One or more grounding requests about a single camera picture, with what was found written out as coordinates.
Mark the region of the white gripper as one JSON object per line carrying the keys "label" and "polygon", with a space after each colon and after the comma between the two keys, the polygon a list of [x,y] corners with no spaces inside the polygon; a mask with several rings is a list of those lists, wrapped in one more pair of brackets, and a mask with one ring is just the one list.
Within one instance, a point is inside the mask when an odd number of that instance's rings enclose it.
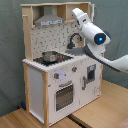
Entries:
{"label": "white gripper", "polygon": [[78,28],[81,28],[84,24],[90,21],[88,14],[84,13],[79,8],[75,8],[72,10],[72,16],[74,17]]}

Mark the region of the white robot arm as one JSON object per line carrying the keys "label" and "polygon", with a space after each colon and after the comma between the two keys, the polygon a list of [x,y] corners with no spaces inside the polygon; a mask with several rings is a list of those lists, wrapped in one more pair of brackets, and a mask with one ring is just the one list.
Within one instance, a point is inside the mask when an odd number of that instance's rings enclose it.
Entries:
{"label": "white robot arm", "polygon": [[80,35],[88,40],[84,46],[84,53],[113,70],[128,73],[128,54],[113,61],[102,56],[106,45],[111,41],[108,33],[94,25],[88,14],[79,8],[72,10],[72,16],[75,19]]}

